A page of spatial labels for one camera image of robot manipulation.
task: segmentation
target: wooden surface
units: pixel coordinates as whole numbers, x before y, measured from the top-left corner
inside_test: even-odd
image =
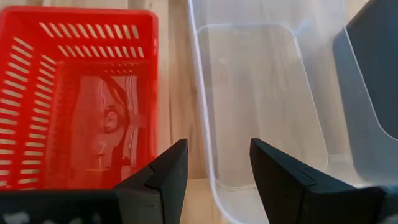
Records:
[[[185,197],[185,203],[182,214],[182,223],[222,223],[220,212],[218,211],[216,205],[213,202],[213,197],[211,194],[210,186],[208,179],[206,179],[206,167],[205,167],[205,158],[201,141],[201,126],[200,126],[200,116],[198,113],[198,103],[197,103],[197,91],[195,89],[195,79],[193,76],[193,66],[192,66],[192,57],[191,57],[191,46],[190,46],[190,36],[189,36],[189,28],[187,21],[187,0],[43,0],[44,4],[47,6],[73,6],[73,7],[108,7],[108,8],[139,8],[139,9],[150,9],[153,10],[159,17],[159,29],[160,29],[160,37],[159,37],[159,152],[162,152],[164,149],[167,149],[172,142],[175,142],[179,138],[188,138],[189,146],[190,146],[190,154],[189,154],[189,178],[187,185],[187,192]],[[347,21],[349,21],[359,9],[364,5],[368,0],[347,0]],[[34,4],[38,5],[41,3],[41,0],[10,0],[10,1],[1,1],[0,7],[4,7],[10,4]],[[242,113],[246,116],[252,116],[255,119],[252,120],[241,120],[238,122],[244,125],[245,123],[253,123],[255,121],[260,121],[261,123],[272,123],[273,126],[277,126],[279,123],[282,123],[282,127],[277,132],[273,133],[271,129],[264,129],[262,127],[258,127],[256,125],[253,126],[253,129],[245,130],[244,134],[240,135],[241,132],[234,131],[232,129],[239,127],[230,127],[225,126],[223,129],[219,129],[217,131],[222,133],[228,133],[234,138],[250,138],[252,135],[257,135],[260,137],[264,137],[264,139],[268,139],[269,141],[274,141],[275,144],[279,144],[284,146],[285,144],[293,144],[295,142],[299,142],[300,138],[303,138],[303,135],[319,135],[319,131],[313,120],[313,116],[311,114],[314,113],[312,107],[310,106],[308,92],[303,91],[301,94],[303,96],[292,96],[290,98],[291,103],[287,103],[288,101],[279,102],[278,98],[284,98],[291,92],[291,83],[298,82],[298,85],[304,85],[300,80],[288,80],[287,77],[275,77],[275,74],[278,73],[286,73],[292,70],[302,70],[300,65],[295,63],[294,58],[296,55],[290,54],[289,52],[294,52],[295,46],[291,41],[286,40],[288,34],[284,33],[283,30],[277,30],[276,35],[267,36],[267,32],[259,32],[259,37],[269,38],[270,42],[275,43],[274,46],[261,46],[262,48],[268,49],[273,52],[274,55],[278,57],[287,57],[285,62],[279,60],[280,65],[273,64],[276,61],[274,57],[273,60],[269,60],[267,63],[262,64],[258,62],[247,62],[244,60],[245,54],[250,54],[250,50],[255,52],[259,58],[264,58],[266,55],[261,54],[261,51],[254,48],[254,44],[256,41],[254,40],[252,45],[248,46],[249,48],[245,48],[247,46],[237,46],[242,49],[242,55],[240,58],[242,60],[234,60],[239,64],[230,65],[231,67],[250,67],[255,66],[256,69],[259,70],[271,70],[268,74],[273,74],[269,76],[259,76],[256,72],[251,72],[250,77],[251,80],[246,84],[244,80],[239,77],[239,71],[233,71],[234,74],[231,77],[227,77],[226,74],[230,74],[230,71],[227,70],[226,63],[230,60],[228,57],[233,57],[232,55],[228,55],[225,52],[211,52],[212,55],[219,55],[219,58],[223,58],[224,60],[219,60],[212,56],[209,60],[216,61],[219,66],[212,68],[212,73],[217,74],[210,77],[210,81],[212,85],[219,85],[219,90],[225,89],[226,91],[231,91],[231,88],[241,88],[244,85],[244,88],[241,89],[240,93],[242,95],[236,96],[242,102],[244,102],[243,107],[231,106],[231,114],[226,114],[224,117],[222,113],[216,114],[215,118],[217,122],[223,122],[226,119],[235,118],[239,119]],[[231,47],[231,44],[234,43],[242,43],[243,37],[235,37],[235,38],[225,38],[226,34],[220,33],[212,33],[207,35],[205,38],[209,38],[208,46],[211,47],[217,46],[217,49],[227,49]],[[282,49],[280,52],[276,52],[276,48],[280,47]],[[290,65],[290,62],[293,63],[293,67],[288,67],[286,65]],[[261,83],[264,83],[264,80],[267,80],[269,84],[264,86]],[[336,80],[324,80],[326,82],[332,82],[331,90],[335,91],[338,94],[338,89],[336,88]],[[232,83],[229,87],[223,87],[223,82]],[[280,95],[256,95],[256,97],[251,98],[254,91],[259,91],[263,88],[266,88],[268,93],[272,93],[272,89],[276,88],[275,86],[284,86],[286,90],[285,96]],[[233,100],[232,96],[223,95],[221,91],[215,93],[217,97],[215,98],[214,107],[222,107],[226,104],[224,99],[229,101]],[[345,135],[346,131],[345,124],[342,121],[344,118],[343,113],[341,111],[341,103],[338,99],[338,95],[324,96],[323,100],[326,103],[330,103],[331,107],[339,108],[340,112],[337,114],[333,114],[331,119],[331,124],[335,125],[336,128],[332,133],[328,133],[331,136],[333,141],[339,141],[339,139],[343,139],[341,146],[344,147],[347,144]],[[263,116],[259,116],[258,112],[261,113],[270,113],[265,108],[258,107],[260,101],[266,100],[269,104],[277,104],[279,108],[283,108],[285,113],[277,114],[276,119],[264,121]],[[254,108],[256,111],[247,111],[246,108]],[[299,120],[296,115],[289,112],[290,110],[295,109],[298,110],[297,113],[301,113],[306,115],[309,119]],[[300,133],[295,131],[295,129],[289,129],[290,124],[295,124],[295,126],[302,126],[309,124],[312,128],[313,132],[310,133]],[[286,137],[291,139],[295,139],[292,142],[281,142],[276,141],[278,138],[276,135],[279,132],[288,132]],[[321,142],[319,140],[315,142],[299,142],[301,147],[322,147]],[[303,151],[290,152],[295,156],[302,158],[307,155],[302,154]],[[224,164],[219,164],[219,166],[230,167],[230,169],[226,169],[224,176],[228,177],[234,175],[234,172],[243,172],[238,175],[245,175],[250,179],[251,175],[247,170],[238,169],[234,165],[238,164],[244,167],[247,167],[248,164],[237,163],[239,157],[248,156],[248,155],[228,155],[227,152],[219,152],[221,154],[216,155],[223,158],[228,158],[228,161],[224,160]],[[241,185],[240,182],[234,182],[232,178],[226,178],[226,184],[229,185]]]

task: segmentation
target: clear plastic bin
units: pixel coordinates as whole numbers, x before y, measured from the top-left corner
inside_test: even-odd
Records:
[[[335,57],[348,55],[339,63],[359,75],[356,82],[361,73],[342,0],[189,3],[208,174],[224,217],[267,223],[252,176],[251,138],[356,187],[380,183],[354,168]],[[369,96],[360,97],[369,108]]]

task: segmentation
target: wood grain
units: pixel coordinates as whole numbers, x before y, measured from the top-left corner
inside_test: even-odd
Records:
[[[182,210],[183,224],[222,224],[225,222],[214,203],[208,179],[190,179]]]
[[[7,6],[41,6],[42,0],[2,0],[0,1],[0,9]]]
[[[352,20],[352,18],[358,13],[362,7],[369,2],[369,0],[347,0],[345,1],[347,22]]]
[[[193,74],[186,1],[169,0],[169,78],[172,141],[188,139],[189,178],[204,178],[205,158]]]
[[[43,0],[43,6],[126,9],[127,0]]]

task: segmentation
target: red plastic basket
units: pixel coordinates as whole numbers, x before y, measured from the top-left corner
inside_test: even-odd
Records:
[[[0,16],[0,189],[107,189],[155,157],[149,11],[10,7]]]

